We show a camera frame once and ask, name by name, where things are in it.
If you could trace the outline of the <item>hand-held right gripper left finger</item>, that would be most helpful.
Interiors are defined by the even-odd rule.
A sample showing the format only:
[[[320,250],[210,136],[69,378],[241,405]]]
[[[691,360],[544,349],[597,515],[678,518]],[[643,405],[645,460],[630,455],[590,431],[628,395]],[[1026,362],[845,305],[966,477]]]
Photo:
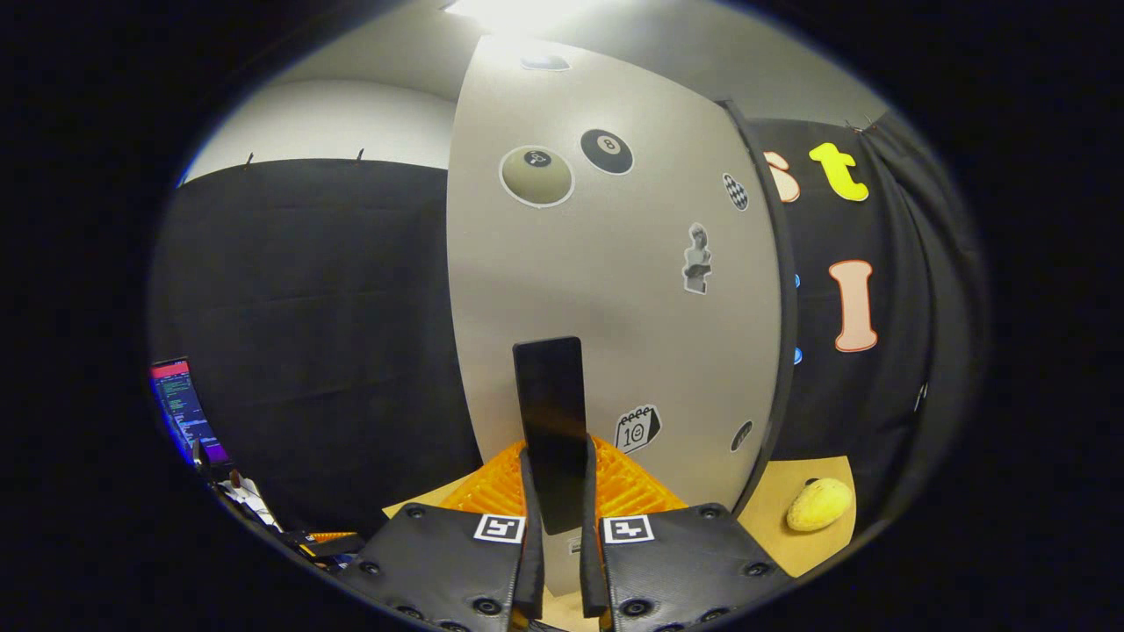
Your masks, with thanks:
[[[522,631],[542,611],[542,521],[525,442],[436,504],[410,502],[338,579],[422,631]]]

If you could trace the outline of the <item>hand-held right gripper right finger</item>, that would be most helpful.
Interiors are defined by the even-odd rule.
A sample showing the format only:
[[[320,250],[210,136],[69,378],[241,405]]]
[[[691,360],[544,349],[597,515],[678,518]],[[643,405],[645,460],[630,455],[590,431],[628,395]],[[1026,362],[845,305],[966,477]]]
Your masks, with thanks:
[[[795,587],[725,506],[686,506],[593,436],[583,513],[582,607],[602,631],[728,628]]]

